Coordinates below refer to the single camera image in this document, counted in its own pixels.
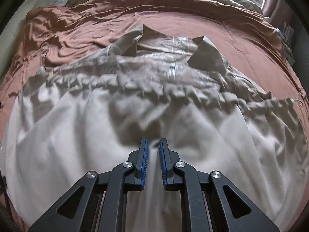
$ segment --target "garment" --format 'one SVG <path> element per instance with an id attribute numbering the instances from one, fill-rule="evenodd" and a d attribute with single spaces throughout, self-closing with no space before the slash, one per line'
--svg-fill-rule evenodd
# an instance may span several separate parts
<path id="1" fill-rule="evenodd" d="M 162 185 L 163 137 L 197 170 L 225 174 L 280 229 L 302 199 L 308 151 L 293 100 L 263 91 L 207 37 L 141 26 L 26 82 L 1 143 L 14 208 L 31 225 L 87 171 L 126 161 L 142 137 L 146 186 L 128 196 L 127 231 L 181 229 L 180 195 Z"/>

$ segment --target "triangular cutout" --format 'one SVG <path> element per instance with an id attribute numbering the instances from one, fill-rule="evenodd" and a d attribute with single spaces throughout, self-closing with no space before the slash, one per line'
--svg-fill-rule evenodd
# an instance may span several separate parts
<path id="1" fill-rule="evenodd" d="M 251 213 L 251 208 L 227 185 L 223 186 L 233 217 L 238 219 Z"/>
<path id="2" fill-rule="evenodd" d="M 85 188 L 79 187 L 57 210 L 59 215 L 73 219 Z"/>

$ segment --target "silver screw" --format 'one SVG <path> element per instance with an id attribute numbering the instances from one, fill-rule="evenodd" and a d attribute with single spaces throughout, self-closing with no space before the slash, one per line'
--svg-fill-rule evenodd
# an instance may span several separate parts
<path id="1" fill-rule="evenodd" d="M 123 167 L 130 168 L 133 164 L 132 164 L 132 162 L 126 161 L 122 165 L 123 165 Z"/>
<path id="2" fill-rule="evenodd" d="M 186 165 L 186 163 L 183 162 L 183 161 L 178 161 L 178 162 L 176 162 L 176 167 L 182 168 L 182 167 L 184 167 L 185 165 Z"/>
<path id="3" fill-rule="evenodd" d="M 89 179 L 92 179 L 92 178 L 94 178 L 95 176 L 96 176 L 95 171 L 90 171 L 90 172 L 87 173 L 87 178 L 89 178 Z"/>
<path id="4" fill-rule="evenodd" d="M 214 177 L 214 178 L 220 178 L 221 177 L 221 173 L 218 172 L 218 171 L 213 171 L 211 173 L 211 176 Z"/>

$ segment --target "pink curtain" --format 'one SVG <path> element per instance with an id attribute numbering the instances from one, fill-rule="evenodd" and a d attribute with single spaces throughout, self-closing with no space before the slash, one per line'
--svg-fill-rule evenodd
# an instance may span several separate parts
<path id="1" fill-rule="evenodd" d="M 265 17 L 270 18 L 272 26 L 282 30 L 283 22 L 290 23 L 293 11 L 284 0 L 265 0 L 262 11 Z"/>

